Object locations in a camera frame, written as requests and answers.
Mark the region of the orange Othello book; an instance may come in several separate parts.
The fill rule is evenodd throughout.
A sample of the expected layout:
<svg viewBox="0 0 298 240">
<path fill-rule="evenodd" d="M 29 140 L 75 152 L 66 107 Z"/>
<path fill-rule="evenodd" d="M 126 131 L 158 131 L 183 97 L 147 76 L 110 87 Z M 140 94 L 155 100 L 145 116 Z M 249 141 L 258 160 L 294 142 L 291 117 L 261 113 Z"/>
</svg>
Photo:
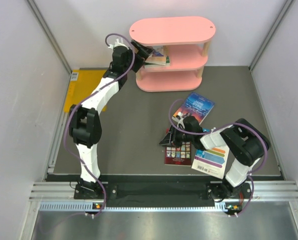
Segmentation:
<svg viewBox="0 0 298 240">
<path fill-rule="evenodd" d="M 167 63 L 167 50 L 165 46 L 153 46 L 153 52 L 146 59 L 148 64 L 165 65 Z"/>
</svg>

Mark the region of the dark red book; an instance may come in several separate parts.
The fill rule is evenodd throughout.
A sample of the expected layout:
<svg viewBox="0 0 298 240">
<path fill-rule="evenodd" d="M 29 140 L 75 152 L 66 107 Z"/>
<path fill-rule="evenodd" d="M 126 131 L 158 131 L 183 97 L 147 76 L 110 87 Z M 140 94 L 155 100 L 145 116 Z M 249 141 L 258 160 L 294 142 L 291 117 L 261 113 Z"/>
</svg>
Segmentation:
<svg viewBox="0 0 298 240">
<path fill-rule="evenodd" d="M 191 143 L 183 142 L 180 147 L 167 146 L 165 148 L 164 164 L 173 166 L 191 166 Z"/>
</svg>

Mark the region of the green Treehouse book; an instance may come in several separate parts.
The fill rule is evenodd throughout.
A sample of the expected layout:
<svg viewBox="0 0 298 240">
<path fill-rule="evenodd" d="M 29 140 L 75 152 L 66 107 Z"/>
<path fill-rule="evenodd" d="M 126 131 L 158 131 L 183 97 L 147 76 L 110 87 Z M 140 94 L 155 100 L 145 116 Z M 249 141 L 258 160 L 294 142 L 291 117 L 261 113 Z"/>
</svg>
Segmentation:
<svg viewBox="0 0 298 240">
<path fill-rule="evenodd" d="M 152 56 L 149 57 L 145 63 L 144 68 L 161 68 L 170 66 L 169 56 Z"/>
</svg>

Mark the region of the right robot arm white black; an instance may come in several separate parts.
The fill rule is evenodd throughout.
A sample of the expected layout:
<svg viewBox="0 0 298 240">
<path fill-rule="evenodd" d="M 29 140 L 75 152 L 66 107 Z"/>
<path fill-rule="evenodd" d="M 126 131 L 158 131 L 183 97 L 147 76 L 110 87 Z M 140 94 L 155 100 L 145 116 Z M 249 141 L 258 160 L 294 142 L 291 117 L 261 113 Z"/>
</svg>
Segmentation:
<svg viewBox="0 0 298 240">
<path fill-rule="evenodd" d="M 254 165 L 268 156 L 269 139 L 246 119 L 211 131 L 203 131 L 194 116 L 187 116 L 178 124 L 172 123 L 165 137 L 159 142 L 164 147 L 180 147 L 192 144 L 196 150 L 206 152 L 218 147 L 228 147 L 234 161 L 222 183 L 212 193 L 216 199 L 234 198 L 241 186 L 254 171 Z"/>
</svg>

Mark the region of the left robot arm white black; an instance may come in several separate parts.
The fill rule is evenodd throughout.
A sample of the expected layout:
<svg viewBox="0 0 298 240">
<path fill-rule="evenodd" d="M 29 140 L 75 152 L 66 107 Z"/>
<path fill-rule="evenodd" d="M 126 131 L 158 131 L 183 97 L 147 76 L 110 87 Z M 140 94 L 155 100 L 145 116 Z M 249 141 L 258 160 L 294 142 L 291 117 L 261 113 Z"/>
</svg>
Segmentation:
<svg viewBox="0 0 298 240">
<path fill-rule="evenodd" d="M 81 164 L 81 175 L 75 186 L 75 199 L 91 200 L 104 194 L 99 181 L 98 142 L 102 136 L 100 113 L 109 100 L 126 83 L 129 71 L 137 73 L 154 49 L 135 40 L 128 47 L 119 40 L 110 45 L 112 61 L 90 97 L 79 105 L 72 105 L 68 133 L 75 143 Z"/>
</svg>

